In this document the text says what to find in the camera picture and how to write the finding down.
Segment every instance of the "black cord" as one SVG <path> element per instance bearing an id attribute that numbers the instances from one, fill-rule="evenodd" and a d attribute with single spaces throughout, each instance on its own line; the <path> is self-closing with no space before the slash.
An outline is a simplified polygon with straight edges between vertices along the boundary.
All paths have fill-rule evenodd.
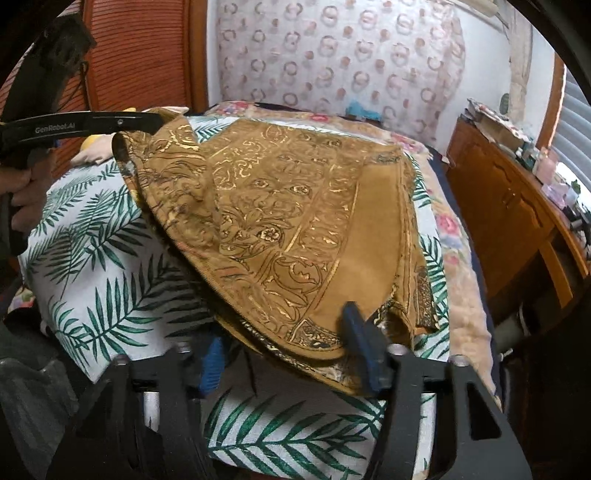
<path id="1" fill-rule="evenodd" d="M 57 111 L 61 112 L 62 109 L 72 101 L 72 99 L 74 98 L 74 95 L 76 94 L 76 92 L 80 89 L 80 87 L 82 86 L 82 83 L 86 80 L 86 74 L 88 73 L 88 69 L 89 69 L 89 64 L 86 60 L 83 60 L 80 64 L 80 68 L 81 68 L 81 74 L 82 74 L 82 78 L 80 79 L 80 82 L 78 82 L 78 85 L 76 85 L 76 88 L 74 89 L 74 91 L 70 94 L 70 96 L 66 99 L 66 101 L 64 103 L 62 103 Z"/>

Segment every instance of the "white fabric with green leaves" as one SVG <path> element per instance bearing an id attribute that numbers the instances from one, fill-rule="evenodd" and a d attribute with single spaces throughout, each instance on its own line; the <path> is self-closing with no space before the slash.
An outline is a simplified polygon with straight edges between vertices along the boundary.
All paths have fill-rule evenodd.
<path id="1" fill-rule="evenodd" d="M 193 117 L 190 123 L 203 142 L 236 120 Z M 296 121 L 275 123 L 344 135 Z M 449 323 L 441 244 L 423 177 L 411 159 L 420 244 L 440 326 L 415 339 L 414 350 L 445 361 Z M 53 185 L 20 261 L 43 319 L 93 381 L 116 354 L 161 355 L 212 321 L 147 228 L 114 160 L 73 169 Z M 334 392 L 234 344 L 220 387 L 203 402 L 202 421 L 210 455 L 226 463 L 286 478 L 355 479 L 367 467 L 384 410 L 383 401 Z M 427 468 L 433 428 L 434 398 L 424 395 L 416 471 Z"/>

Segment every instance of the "bed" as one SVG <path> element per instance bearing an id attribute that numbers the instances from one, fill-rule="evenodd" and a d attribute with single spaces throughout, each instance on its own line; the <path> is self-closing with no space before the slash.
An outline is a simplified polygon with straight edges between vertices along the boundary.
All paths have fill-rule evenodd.
<path id="1" fill-rule="evenodd" d="M 238 118 L 403 147 L 417 173 L 413 201 L 439 324 L 414 339 L 414 352 L 440 361 L 464 354 L 498 393 L 478 259 L 440 155 L 369 124 L 247 102 L 221 103 L 189 122 L 205 142 Z M 113 159 L 74 168 L 54 184 L 20 263 L 43 320 L 92 381 L 118 353 L 160 355 L 214 321 L 147 228 Z M 363 475 L 384 410 L 382 401 L 296 377 L 232 342 L 221 385 L 203 402 L 202 422 L 209 453 L 222 462 L 283 478 L 347 479 Z M 428 469 L 433 427 L 434 398 L 424 395 L 417 475 Z"/>

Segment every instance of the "white wall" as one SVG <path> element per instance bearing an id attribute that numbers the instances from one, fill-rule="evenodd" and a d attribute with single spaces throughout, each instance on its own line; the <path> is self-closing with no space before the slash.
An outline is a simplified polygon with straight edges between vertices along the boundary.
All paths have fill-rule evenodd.
<path id="1" fill-rule="evenodd" d="M 524 131 L 537 140 L 544 117 L 554 74 L 554 49 L 534 28 L 534 41 L 531 53 L 530 81 L 525 98 Z"/>
<path id="2" fill-rule="evenodd" d="M 474 98 L 498 110 L 501 97 L 509 92 L 509 41 L 496 19 L 486 19 L 456 7 L 462 22 L 466 44 L 466 66 L 462 82 L 439 117 L 437 150 L 445 153 L 456 126 L 457 117 Z"/>
<path id="3" fill-rule="evenodd" d="M 222 101 L 217 69 L 217 0 L 207 0 L 207 94 L 209 106 Z"/>

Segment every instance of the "wooden dresser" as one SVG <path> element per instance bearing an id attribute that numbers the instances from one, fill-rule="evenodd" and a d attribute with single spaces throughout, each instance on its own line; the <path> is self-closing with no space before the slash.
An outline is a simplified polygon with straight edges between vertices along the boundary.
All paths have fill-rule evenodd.
<path id="1" fill-rule="evenodd" d="M 476 129 L 458 120 L 447 179 L 472 237 L 495 323 L 524 301 L 542 329 L 559 322 L 589 283 L 583 242 L 541 184 Z"/>

